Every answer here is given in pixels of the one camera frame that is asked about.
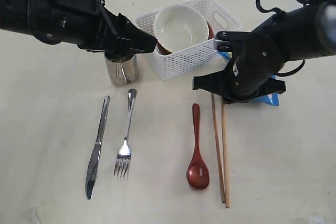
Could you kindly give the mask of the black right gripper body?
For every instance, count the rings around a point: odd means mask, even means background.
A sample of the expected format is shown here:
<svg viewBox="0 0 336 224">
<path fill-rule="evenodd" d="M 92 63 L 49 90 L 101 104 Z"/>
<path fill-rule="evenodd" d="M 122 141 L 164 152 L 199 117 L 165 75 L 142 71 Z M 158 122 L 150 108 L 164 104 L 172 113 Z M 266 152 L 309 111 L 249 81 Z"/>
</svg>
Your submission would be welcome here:
<svg viewBox="0 0 336 224">
<path fill-rule="evenodd" d="M 257 98 L 257 89 L 279 72 L 283 62 L 283 53 L 276 44 L 274 25 L 259 25 L 250 32 L 242 50 L 232 53 L 232 59 L 225 67 L 225 71 L 234 74 L 230 82 L 233 97 L 223 97 L 223 100 L 232 103 Z"/>
</svg>

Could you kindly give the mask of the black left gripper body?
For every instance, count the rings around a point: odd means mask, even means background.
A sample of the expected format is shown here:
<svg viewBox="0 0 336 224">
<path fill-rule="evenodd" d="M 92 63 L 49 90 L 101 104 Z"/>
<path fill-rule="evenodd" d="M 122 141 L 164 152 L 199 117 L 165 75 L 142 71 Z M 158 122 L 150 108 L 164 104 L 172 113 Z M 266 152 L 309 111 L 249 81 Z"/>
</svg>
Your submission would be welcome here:
<svg viewBox="0 0 336 224">
<path fill-rule="evenodd" d="M 126 53 L 126 39 L 113 22 L 122 18 L 110 13 L 103 0 L 49 0 L 47 44 L 67 42 L 86 51 Z"/>
</svg>

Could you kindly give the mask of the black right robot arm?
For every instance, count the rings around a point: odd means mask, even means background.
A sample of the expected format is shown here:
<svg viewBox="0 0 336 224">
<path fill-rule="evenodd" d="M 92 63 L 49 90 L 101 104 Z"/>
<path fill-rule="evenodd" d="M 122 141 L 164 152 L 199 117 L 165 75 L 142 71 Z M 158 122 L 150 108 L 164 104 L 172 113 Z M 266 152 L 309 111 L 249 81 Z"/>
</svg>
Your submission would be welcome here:
<svg viewBox="0 0 336 224">
<path fill-rule="evenodd" d="M 226 104 L 245 103 L 273 93 L 284 93 L 284 81 L 273 77 L 288 61 L 335 55 L 335 0 L 311 0 L 290 12 L 278 12 L 250 32 L 220 31 L 214 38 L 219 52 L 231 52 L 224 70 L 194 77 L 193 90 L 222 97 Z"/>
</svg>

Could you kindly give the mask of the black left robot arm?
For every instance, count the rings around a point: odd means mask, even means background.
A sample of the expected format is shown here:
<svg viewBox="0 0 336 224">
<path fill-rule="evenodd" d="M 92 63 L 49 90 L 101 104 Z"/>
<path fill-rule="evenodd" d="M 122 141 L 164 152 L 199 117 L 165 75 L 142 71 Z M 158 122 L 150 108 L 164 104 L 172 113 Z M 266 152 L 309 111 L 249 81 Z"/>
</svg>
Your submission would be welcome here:
<svg viewBox="0 0 336 224">
<path fill-rule="evenodd" d="M 153 52 L 157 43 L 124 15 L 111 13 L 104 0 L 1 0 L 1 29 L 117 58 Z"/>
</svg>

